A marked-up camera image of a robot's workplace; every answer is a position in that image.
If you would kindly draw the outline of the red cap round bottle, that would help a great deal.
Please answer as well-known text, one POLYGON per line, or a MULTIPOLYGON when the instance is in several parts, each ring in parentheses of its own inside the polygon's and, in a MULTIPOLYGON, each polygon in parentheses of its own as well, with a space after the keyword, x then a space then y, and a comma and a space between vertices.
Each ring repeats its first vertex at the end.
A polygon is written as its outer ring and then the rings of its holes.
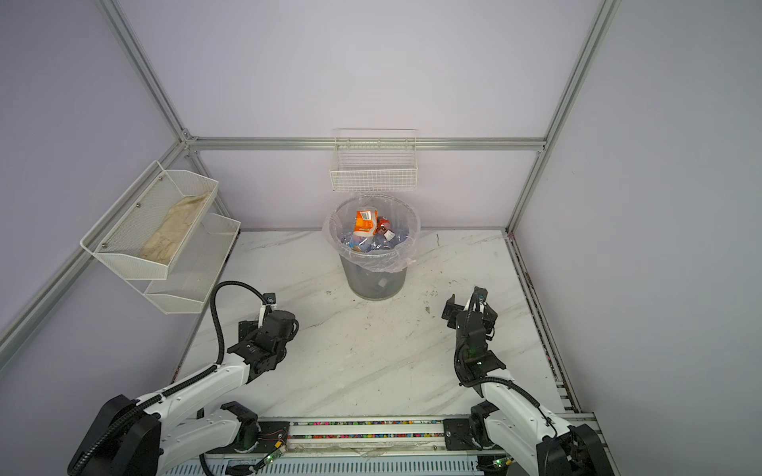
POLYGON ((395 236, 395 233, 393 232, 391 227, 391 222, 388 219, 384 218, 383 216, 379 216, 379 218, 377 219, 375 234, 383 235, 385 237, 395 236))

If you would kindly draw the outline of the crushed bottle blue label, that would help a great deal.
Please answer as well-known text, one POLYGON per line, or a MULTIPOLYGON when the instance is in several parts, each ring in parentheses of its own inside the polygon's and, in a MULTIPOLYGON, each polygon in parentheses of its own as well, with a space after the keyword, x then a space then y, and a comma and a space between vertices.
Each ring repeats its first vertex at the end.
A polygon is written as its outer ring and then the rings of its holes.
POLYGON ((350 234, 345 239, 344 245, 349 250, 358 253, 385 252, 401 245, 407 238, 406 234, 396 235, 392 232, 374 235, 373 237, 360 237, 350 234))

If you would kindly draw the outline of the orange label juice bottle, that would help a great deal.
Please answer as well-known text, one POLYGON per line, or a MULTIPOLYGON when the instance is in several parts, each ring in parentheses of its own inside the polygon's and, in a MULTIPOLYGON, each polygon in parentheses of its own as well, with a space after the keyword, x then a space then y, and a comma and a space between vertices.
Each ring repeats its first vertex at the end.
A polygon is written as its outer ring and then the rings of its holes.
POLYGON ((376 233, 378 226, 378 210, 372 207, 361 209, 356 213, 353 234, 366 238, 376 233))

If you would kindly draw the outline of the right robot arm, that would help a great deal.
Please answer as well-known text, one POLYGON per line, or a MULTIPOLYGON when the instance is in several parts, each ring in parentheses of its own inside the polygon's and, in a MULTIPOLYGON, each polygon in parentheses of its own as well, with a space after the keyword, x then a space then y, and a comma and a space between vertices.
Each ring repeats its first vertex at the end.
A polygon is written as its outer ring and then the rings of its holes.
POLYGON ((604 444, 589 424, 572 424, 517 384, 506 364, 489 349, 498 313, 488 290, 473 289, 465 305, 450 297, 442 319, 456 331, 454 374, 458 384, 482 401, 467 418, 444 420, 448 450, 500 450, 483 460, 487 475, 505 475, 516 463, 529 475, 612 475, 604 444))

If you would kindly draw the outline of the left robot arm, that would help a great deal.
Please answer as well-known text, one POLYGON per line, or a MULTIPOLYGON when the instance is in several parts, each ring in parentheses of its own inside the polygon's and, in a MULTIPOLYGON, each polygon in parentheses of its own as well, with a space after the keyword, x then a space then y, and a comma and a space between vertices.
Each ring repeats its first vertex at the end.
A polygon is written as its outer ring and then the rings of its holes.
POLYGON ((222 359, 182 381, 136 399, 106 402, 75 451, 69 475, 161 475, 218 448, 260 444, 256 412, 222 397, 272 371, 299 331, 289 311, 252 321, 222 359))

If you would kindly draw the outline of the grey mesh waste bin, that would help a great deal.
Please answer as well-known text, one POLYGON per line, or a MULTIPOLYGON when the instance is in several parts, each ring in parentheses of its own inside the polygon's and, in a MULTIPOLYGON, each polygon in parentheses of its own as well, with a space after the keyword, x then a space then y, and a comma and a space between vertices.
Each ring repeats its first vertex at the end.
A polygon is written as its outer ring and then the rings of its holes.
POLYGON ((351 291, 361 299, 367 299, 367 301, 384 301, 397 295, 402 290, 407 270, 412 265, 410 264, 405 270, 398 273, 379 273, 362 269, 349 263, 341 256, 339 256, 339 260, 341 260, 341 266, 343 266, 351 291))

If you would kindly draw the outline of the clear plastic bin liner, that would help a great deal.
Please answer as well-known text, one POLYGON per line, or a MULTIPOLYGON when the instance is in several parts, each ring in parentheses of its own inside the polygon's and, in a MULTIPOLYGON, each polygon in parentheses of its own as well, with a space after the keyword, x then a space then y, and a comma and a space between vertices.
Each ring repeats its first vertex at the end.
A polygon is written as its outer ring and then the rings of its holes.
POLYGON ((341 203, 323 221, 323 235, 339 252, 341 258, 369 272, 398 273, 413 262, 415 246, 421 232, 421 220, 412 205, 390 194, 365 192, 341 203), (345 239, 353 234, 356 213, 365 208, 375 208, 378 215, 391 222, 396 235, 406 234, 407 240, 396 248, 375 253, 358 253, 349 250, 345 239))

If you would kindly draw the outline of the white mesh lower shelf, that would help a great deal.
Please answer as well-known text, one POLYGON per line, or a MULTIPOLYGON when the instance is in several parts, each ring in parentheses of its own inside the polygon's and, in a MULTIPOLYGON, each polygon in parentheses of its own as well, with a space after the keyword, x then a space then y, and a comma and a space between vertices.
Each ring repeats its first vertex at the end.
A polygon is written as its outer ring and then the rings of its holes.
POLYGON ((239 231, 239 221, 206 214, 169 277, 152 281, 143 296, 165 315, 201 313, 239 231))

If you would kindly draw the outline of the beige cloth in shelf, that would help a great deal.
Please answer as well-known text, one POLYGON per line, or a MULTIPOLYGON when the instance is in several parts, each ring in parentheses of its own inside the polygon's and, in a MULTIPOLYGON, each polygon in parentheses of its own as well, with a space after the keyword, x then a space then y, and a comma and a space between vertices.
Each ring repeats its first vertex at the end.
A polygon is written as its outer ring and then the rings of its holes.
POLYGON ((169 265, 210 194, 187 196, 173 205, 140 251, 141 259, 169 265))

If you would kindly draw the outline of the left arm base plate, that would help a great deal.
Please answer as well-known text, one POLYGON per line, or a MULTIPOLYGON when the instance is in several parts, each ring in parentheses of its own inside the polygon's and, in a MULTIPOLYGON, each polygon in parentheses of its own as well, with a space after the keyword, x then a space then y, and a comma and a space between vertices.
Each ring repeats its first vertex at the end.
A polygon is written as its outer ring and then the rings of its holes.
POLYGON ((285 420, 258 422, 256 430, 246 430, 244 436, 236 438, 232 444, 219 449, 218 453, 264 454, 276 448, 277 443, 286 443, 291 424, 285 420))

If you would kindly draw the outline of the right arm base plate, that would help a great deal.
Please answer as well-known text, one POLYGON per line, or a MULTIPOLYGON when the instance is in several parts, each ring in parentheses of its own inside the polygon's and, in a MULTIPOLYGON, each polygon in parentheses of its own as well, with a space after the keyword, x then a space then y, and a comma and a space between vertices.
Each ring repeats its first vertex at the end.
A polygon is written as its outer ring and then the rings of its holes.
POLYGON ((447 450, 488 450, 494 443, 481 418, 445 418, 444 443, 447 450))

